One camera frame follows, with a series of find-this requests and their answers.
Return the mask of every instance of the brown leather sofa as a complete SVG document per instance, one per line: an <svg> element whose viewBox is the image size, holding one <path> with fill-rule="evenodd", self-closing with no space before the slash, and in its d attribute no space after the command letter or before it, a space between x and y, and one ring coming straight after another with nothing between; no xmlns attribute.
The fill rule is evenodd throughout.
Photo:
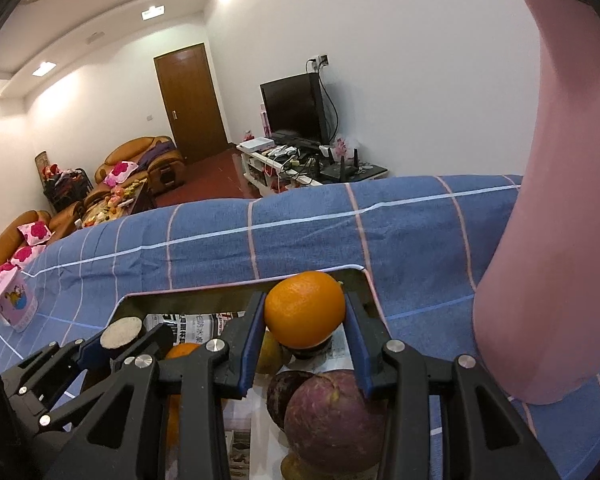
<svg viewBox="0 0 600 480"><path fill-rule="evenodd" d="M103 183L106 176L119 162L138 162L140 158L158 142L167 142L170 137L139 137L138 139L125 142L116 148L104 161L95 174L97 186L84 199L84 208L88 209L91 204L97 202L110 193L110 188ZM172 150L159 155L149 165L147 171L138 171L129 177L120 186L127 187L135 180L148 179L149 189L153 195L157 195L180 186L184 183L184 159L178 150Z"/></svg>
<svg viewBox="0 0 600 480"><path fill-rule="evenodd" d="M21 214L0 235L0 266L8 262L13 253L26 244L18 226L42 220L52 232L46 243L49 245L73 233L76 229L74 222L80 218L82 212L82 203L75 202L54 217L46 211L27 211Z"/></svg>

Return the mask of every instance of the ceiling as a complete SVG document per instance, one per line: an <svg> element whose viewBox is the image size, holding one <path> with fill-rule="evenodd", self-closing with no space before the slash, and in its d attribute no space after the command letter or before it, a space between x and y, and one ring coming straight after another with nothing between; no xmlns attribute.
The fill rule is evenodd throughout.
<svg viewBox="0 0 600 480"><path fill-rule="evenodd" d="M21 4L0 30L0 79L10 80L7 96L25 96L45 79L32 76L31 66L37 67L40 62L49 60L62 68L86 54L89 49L84 48L85 40L91 34L106 34L106 40L93 42L91 50L95 50L121 37L120 32L130 34L155 25L157 20L181 16L184 10L188 14L199 12L205 3L206 0L159 0L155 3L153 0L39 0ZM165 15L143 22L139 11L152 4L165 5ZM130 23L132 26L120 28L120 20L125 16L133 22ZM54 54L55 59L40 59L43 54Z"/></svg>

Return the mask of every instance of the ceiling vent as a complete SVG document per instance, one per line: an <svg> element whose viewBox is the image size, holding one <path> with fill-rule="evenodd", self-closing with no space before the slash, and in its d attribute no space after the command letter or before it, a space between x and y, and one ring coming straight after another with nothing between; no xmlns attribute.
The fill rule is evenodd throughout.
<svg viewBox="0 0 600 480"><path fill-rule="evenodd" d="M94 41L98 41L101 37L104 36L104 32L94 32L93 34L91 34L86 40L84 40L84 42L87 45L90 45L91 43L93 43Z"/></svg>

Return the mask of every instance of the black flat screen tv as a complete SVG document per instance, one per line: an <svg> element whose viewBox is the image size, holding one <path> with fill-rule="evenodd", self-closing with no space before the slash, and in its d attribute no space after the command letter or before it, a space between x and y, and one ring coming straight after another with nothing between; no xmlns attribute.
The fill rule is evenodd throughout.
<svg viewBox="0 0 600 480"><path fill-rule="evenodd" d="M330 143L317 73L264 83L260 91L275 140L307 147Z"/></svg>

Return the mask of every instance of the white wall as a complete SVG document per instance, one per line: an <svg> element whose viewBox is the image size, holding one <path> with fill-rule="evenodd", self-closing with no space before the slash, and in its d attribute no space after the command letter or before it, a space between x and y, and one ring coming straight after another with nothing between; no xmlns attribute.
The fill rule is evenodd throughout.
<svg viewBox="0 0 600 480"><path fill-rule="evenodd" d="M93 179L120 144L171 136L154 57L198 43L206 44L215 79L201 14L145 29L78 60L26 99L33 147L61 168L84 168ZM218 101L223 114L219 95Z"/></svg>
<svg viewBox="0 0 600 480"><path fill-rule="evenodd" d="M235 141L261 132L261 83L323 75L341 133L395 174L522 173L539 37L523 0L210 0L207 33Z"/></svg>
<svg viewBox="0 0 600 480"><path fill-rule="evenodd" d="M49 210L19 100L0 101L0 233L30 209Z"/></svg>

